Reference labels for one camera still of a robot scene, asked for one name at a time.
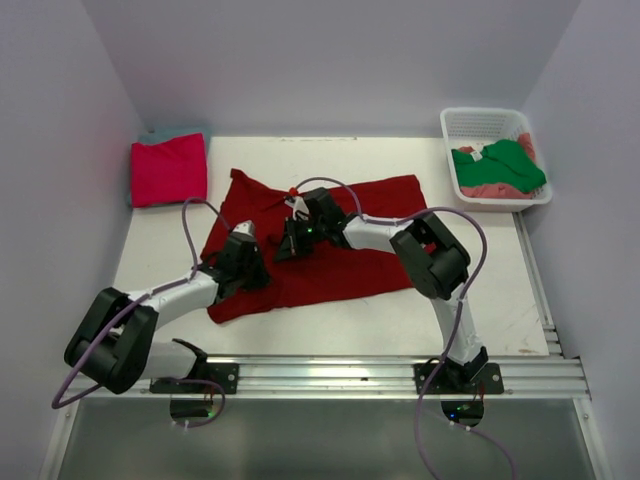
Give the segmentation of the dark red t shirt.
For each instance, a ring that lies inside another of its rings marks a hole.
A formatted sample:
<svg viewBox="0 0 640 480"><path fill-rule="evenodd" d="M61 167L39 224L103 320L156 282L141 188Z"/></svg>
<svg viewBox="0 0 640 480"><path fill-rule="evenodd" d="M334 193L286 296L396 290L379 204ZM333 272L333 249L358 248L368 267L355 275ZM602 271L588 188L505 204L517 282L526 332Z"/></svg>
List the dark red t shirt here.
<svg viewBox="0 0 640 480"><path fill-rule="evenodd" d="M232 169L231 186L221 205L230 225L254 222L259 247L271 277L269 285L255 291L239 291L207 309L209 318L222 324L238 317L331 301L368 297L411 287L408 276L392 253L347 250L322 242L304 258L274 262L291 211L285 192L272 189ZM352 184L364 212L377 217L406 217L427 207L415 175ZM219 252L227 237L216 221L201 252L207 260Z"/></svg>

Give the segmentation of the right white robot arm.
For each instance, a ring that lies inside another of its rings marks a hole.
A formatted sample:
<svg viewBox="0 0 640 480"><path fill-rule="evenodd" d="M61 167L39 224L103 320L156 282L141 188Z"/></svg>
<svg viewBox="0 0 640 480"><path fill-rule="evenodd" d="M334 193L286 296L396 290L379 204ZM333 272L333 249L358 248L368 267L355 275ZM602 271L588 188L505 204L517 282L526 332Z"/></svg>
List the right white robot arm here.
<svg viewBox="0 0 640 480"><path fill-rule="evenodd" d="M361 210L347 214L325 188L293 191L285 196L285 204L291 215L284 223L276 261L308 256L321 242L395 255L410 284L434 308L444 340L438 376L461 393L480 382L488 354L467 304L479 271L469 271L469 253L433 209L407 218L374 217Z"/></svg>

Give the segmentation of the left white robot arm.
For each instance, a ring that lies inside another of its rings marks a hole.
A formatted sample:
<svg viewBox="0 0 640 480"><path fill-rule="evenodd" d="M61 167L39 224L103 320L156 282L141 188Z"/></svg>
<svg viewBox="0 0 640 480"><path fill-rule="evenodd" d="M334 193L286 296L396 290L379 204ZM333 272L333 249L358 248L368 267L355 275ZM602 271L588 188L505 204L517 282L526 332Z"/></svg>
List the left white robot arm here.
<svg viewBox="0 0 640 480"><path fill-rule="evenodd" d="M133 293L112 287L100 291L69 341L64 361L75 375L114 394L141 379L166 377L185 392L197 392L208 379L207 367L197 361L202 353L179 341L157 342L156 331L269 281L255 226L240 223L211 263L202 262L177 280Z"/></svg>

